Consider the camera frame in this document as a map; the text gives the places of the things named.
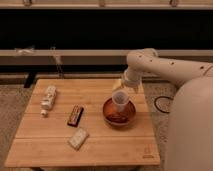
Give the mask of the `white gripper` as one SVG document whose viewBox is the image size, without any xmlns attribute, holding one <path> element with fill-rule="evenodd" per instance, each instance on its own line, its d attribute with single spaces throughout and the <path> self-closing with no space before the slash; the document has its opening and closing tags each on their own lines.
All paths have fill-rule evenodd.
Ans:
<svg viewBox="0 0 213 171">
<path fill-rule="evenodd" d="M 134 92 L 137 94 L 139 92 L 139 85 L 141 83 L 141 73 L 133 70 L 131 68 L 127 68 L 124 71 L 124 74 L 122 76 L 122 80 L 118 79 L 115 81 L 112 87 L 112 91 L 120 90 L 125 86 L 132 87 Z"/>
</svg>

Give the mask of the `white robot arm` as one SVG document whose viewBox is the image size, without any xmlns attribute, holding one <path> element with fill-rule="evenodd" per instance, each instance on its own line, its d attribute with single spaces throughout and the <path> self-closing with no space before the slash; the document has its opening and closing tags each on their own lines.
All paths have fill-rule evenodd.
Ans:
<svg viewBox="0 0 213 171">
<path fill-rule="evenodd" d="M 179 87 L 168 123 L 164 171 L 213 171 L 213 62 L 166 59 L 153 48 L 126 56 L 123 86 L 136 88 L 144 71 Z"/>
</svg>

